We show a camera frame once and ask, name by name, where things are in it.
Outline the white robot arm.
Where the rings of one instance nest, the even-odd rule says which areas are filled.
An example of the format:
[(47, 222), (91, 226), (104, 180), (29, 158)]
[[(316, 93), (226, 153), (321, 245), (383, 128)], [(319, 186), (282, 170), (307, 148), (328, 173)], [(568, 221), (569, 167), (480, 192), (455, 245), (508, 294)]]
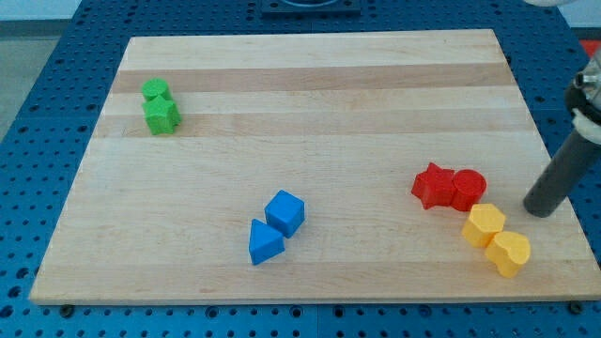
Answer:
[(576, 131), (587, 141), (600, 145), (600, 48), (576, 73), (565, 90), (564, 100)]

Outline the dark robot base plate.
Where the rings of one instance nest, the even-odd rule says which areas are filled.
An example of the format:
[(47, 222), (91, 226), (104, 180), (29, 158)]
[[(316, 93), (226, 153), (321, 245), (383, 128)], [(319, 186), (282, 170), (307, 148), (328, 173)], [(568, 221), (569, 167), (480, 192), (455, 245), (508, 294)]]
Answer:
[(360, 14), (362, 0), (260, 0), (263, 16)]

